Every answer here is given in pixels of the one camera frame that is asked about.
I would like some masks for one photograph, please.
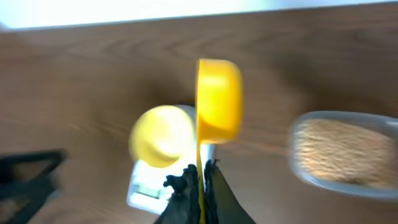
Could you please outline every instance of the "wood grain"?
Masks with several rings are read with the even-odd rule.
[[[0,152],[68,149],[63,193],[31,223],[151,223],[126,205],[129,131],[191,100],[198,58],[236,63],[244,124],[217,157],[258,223],[395,223],[398,204],[304,184],[287,165],[302,113],[398,116],[398,4],[144,21],[0,35]]]

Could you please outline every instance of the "plastic container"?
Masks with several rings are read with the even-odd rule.
[[[341,182],[334,182],[329,180],[321,180],[313,175],[306,172],[297,163],[296,154],[299,149],[296,148],[297,133],[300,131],[300,124],[308,119],[331,119],[335,121],[341,121],[363,128],[372,129],[380,133],[389,136],[392,139],[397,139],[398,133],[398,119],[394,119],[387,116],[366,114],[366,113],[354,113],[354,112],[343,112],[343,111],[315,111],[302,115],[294,123],[292,134],[291,134],[291,155],[289,157],[290,168],[293,170],[295,175],[309,184],[321,187],[327,190],[335,192],[355,195],[360,197],[377,198],[377,199],[398,199],[398,189],[375,189],[371,187],[364,187],[360,185],[347,184]]]

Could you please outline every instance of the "digital kitchen scale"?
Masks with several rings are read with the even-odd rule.
[[[195,109],[187,105],[177,105],[184,110],[191,118],[195,127]],[[201,163],[213,158],[214,145],[201,145]],[[129,190],[127,193],[127,204],[131,207],[146,210],[148,212],[161,214],[173,194],[171,186],[163,187],[167,175],[181,176],[183,170],[189,164],[197,163],[196,139],[192,141],[192,148],[184,154],[177,162],[165,168],[157,168],[139,160],[134,164]]]

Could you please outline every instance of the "white wall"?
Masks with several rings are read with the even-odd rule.
[[[370,2],[385,0],[0,0],[0,22],[17,29]]]

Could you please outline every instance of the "grain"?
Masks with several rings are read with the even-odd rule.
[[[393,139],[377,131],[329,119],[309,119],[296,133],[296,160],[323,180],[393,188]]]

